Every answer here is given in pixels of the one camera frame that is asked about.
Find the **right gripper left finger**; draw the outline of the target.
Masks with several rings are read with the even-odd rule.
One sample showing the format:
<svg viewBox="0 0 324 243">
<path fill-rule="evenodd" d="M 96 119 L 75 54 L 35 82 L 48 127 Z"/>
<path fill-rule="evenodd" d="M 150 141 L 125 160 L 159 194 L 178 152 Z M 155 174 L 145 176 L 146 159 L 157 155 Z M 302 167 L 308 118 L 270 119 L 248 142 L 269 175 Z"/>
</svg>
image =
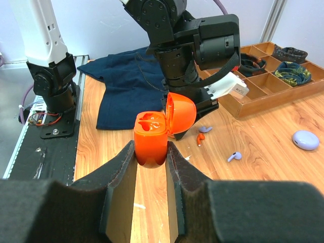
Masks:
<svg viewBox="0 0 324 243">
<path fill-rule="evenodd" d="M 136 173 L 129 141 L 71 185 L 1 180 L 1 242 L 129 242 Z"/>
</svg>

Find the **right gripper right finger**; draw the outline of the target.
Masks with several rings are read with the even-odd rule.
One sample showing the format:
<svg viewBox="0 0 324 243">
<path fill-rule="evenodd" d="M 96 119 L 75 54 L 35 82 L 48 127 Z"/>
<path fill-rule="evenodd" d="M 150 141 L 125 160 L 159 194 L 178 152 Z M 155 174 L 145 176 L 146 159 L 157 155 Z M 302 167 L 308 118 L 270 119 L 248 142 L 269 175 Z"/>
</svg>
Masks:
<svg viewBox="0 0 324 243">
<path fill-rule="evenodd" d="M 167 146 L 171 242 L 323 242 L 323 195 L 293 181 L 212 180 Z"/>
</svg>

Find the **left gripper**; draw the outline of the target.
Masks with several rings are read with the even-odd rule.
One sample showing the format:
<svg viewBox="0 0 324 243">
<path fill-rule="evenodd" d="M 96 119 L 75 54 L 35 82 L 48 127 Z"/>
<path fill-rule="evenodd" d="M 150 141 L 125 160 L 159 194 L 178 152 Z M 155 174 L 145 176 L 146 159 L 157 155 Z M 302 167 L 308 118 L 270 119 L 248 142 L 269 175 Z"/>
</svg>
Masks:
<svg viewBox="0 0 324 243">
<path fill-rule="evenodd" d="M 207 88 L 196 88 L 192 86 L 172 87 L 167 84 L 166 79 L 163 79 L 162 84 L 167 91 L 161 99 L 164 111 L 166 110 L 168 92 L 185 96 L 193 101 L 196 106 L 195 116 L 193 116 L 193 112 L 186 112 L 176 118 L 176 125 L 179 127 L 173 133 L 176 141 L 183 139 L 188 130 L 202 117 L 219 108 L 218 101 L 212 101 L 211 95 L 207 93 Z"/>
</svg>

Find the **orange earbud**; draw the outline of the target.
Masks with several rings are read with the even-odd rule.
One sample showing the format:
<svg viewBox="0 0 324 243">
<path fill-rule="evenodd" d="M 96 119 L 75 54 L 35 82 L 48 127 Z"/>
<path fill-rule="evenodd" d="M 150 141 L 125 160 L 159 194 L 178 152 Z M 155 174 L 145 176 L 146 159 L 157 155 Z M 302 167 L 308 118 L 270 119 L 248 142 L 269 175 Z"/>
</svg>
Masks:
<svg viewBox="0 0 324 243">
<path fill-rule="evenodd" d="M 197 138 L 196 138 L 196 142 L 198 147 L 201 147 L 201 142 L 205 139 L 205 136 L 203 133 L 199 133 Z"/>
</svg>

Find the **orange earbud case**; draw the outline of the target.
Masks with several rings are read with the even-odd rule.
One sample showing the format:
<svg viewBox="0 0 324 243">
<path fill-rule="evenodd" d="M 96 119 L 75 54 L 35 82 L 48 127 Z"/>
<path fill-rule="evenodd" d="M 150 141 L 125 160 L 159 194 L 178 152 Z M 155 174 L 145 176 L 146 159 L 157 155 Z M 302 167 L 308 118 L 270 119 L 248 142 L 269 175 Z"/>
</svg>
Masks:
<svg viewBox="0 0 324 243">
<path fill-rule="evenodd" d="M 137 115 L 134 125 L 135 155 L 139 165 L 153 169 L 161 166 L 167 157 L 168 135 L 179 128 L 176 118 L 182 113 L 196 113 L 189 98 L 168 93 L 165 113 L 146 111 Z"/>
</svg>

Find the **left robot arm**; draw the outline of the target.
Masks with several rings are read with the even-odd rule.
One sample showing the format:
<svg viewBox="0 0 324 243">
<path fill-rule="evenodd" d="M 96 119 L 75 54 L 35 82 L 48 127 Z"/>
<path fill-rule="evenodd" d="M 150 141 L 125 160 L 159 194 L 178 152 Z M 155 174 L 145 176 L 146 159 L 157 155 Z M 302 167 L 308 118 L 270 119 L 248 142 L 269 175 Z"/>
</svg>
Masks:
<svg viewBox="0 0 324 243">
<path fill-rule="evenodd" d="M 75 114 L 78 104 L 73 55 L 68 52 L 51 1 L 11 1 L 22 34 L 33 90 L 50 115 Z M 147 32 L 163 72 L 166 94 L 194 102 L 196 117 L 219 108 L 207 86 L 218 84 L 240 64 L 239 19 L 235 14 L 194 18 L 186 1 L 123 1 L 126 12 Z"/>
</svg>

